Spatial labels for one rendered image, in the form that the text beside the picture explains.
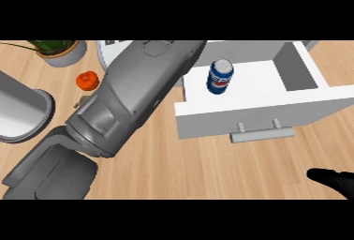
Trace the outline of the orange bell pepper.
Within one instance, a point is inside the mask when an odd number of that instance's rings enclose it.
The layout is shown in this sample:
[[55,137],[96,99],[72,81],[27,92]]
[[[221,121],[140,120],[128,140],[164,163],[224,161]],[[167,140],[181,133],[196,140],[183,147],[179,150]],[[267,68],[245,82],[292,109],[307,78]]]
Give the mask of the orange bell pepper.
[[84,91],[91,91],[100,84],[99,76],[93,71],[86,71],[77,75],[77,86]]

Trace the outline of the white cabinet body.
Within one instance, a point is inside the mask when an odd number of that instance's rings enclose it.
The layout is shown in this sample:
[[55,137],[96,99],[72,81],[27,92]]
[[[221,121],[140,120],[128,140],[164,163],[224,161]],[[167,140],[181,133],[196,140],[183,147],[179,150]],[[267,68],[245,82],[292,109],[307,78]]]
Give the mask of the white cabinet body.
[[[310,69],[299,57],[295,41],[239,41],[209,40],[195,63],[195,67],[209,66],[220,58],[230,60],[233,64],[271,60],[285,85],[286,91],[319,88]],[[121,54],[131,40],[97,40],[97,56],[103,71]]]

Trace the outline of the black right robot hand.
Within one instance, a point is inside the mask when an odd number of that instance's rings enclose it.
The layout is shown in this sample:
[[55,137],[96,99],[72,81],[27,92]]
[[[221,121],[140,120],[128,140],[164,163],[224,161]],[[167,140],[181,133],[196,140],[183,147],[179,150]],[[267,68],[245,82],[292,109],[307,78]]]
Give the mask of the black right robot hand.
[[333,188],[348,200],[354,201],[354,172],[313,168],[307,171],[307,177]]

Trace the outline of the grey rounded appliance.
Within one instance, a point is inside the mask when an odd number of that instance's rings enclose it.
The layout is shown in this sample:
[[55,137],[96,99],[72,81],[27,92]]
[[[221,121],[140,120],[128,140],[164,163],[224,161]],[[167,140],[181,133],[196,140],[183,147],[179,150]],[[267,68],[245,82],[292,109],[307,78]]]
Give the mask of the grey rounded appliance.
[[31,89],[0,70],[0,142],[30,140],[49,125],[55,111],[53,96]]

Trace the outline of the white open drawer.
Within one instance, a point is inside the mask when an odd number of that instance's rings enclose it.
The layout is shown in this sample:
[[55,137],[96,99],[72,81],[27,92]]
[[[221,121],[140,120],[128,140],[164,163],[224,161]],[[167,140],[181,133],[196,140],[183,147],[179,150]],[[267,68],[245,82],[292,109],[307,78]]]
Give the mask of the white open drawer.
[[215,95],[207,87],[211,66],[193,67],[183,81],[184,100],[174,104],[181,139],[230,136],[239,123],[248,131],[268,129],[274,119],[283,127],[305,126],[354,105],[354,85],[329,86],[310,56],[317,42],[294,44],[319,88],[286,91],[276,64],[268,60],[232,64],[227,90]]

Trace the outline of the potted green plant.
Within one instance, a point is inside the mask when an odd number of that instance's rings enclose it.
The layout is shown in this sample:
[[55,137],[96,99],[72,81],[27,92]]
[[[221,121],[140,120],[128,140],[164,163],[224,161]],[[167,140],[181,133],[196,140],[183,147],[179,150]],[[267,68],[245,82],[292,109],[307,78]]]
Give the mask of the potted green plant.
[[44,62],[55,68],[75,64],[87,52],[84,40],[28,40],[31,46],[10,43],[10,46],[35,52]]

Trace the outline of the blue soda can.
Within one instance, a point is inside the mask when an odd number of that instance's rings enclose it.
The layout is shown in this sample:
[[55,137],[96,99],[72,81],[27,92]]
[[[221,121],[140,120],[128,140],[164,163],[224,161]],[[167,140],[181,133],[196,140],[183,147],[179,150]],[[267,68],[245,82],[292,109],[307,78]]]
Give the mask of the blue soda can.
[[215,60],[209,65],[207,87],[215,95],[221,95],[233,78],[233,64],[227,59]]

